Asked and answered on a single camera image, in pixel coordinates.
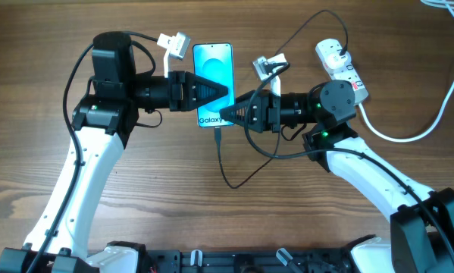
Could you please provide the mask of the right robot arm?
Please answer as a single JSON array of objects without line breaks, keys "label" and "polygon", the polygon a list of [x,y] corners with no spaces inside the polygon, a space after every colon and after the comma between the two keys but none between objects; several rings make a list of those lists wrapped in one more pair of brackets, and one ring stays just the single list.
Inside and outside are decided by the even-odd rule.
[{"label": "right robot arm", "polygon": [[435,191],[383,160],[350,127],[355,114],[355,93],[345,80],[308,93],[259,88],[220,111],[246,133],[312,124],[301,154],[353,185],[390,224],[388,241],[369,236],[350,247],[355,271],[454,272],[454,190]]}]

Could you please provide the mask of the Galaxy S25 smartphone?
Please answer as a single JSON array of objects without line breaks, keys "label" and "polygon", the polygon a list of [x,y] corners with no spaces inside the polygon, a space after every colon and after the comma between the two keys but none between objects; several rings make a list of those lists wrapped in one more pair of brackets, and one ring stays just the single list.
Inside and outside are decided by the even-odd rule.
[{"label": "Galaxy S25 smartphone", "polygon": [[193,64],[196,75],[228,88],[226,96],[197,109],[197,124],[202,128],[232,125],[220,116],[220,110],[235,101],[232,45],[228,42],[195,44]]}]

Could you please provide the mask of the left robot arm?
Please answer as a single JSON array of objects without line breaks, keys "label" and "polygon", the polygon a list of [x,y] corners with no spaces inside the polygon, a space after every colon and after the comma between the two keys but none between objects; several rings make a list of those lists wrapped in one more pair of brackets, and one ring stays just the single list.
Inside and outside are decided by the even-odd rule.
[{"label": "left robot arm", "polygon": [[86,48],[94,74],[73,112],[64,113],[70,148],[44,212],[19,249],[6,248],[0,272],[152,272],[140,243],[110,242],[90,254],[92,220],[105,183],[139,126],[139,112],[192,111],[224,97],[225,86],[187,71],[136,71],[140,34],[100,33]]}]

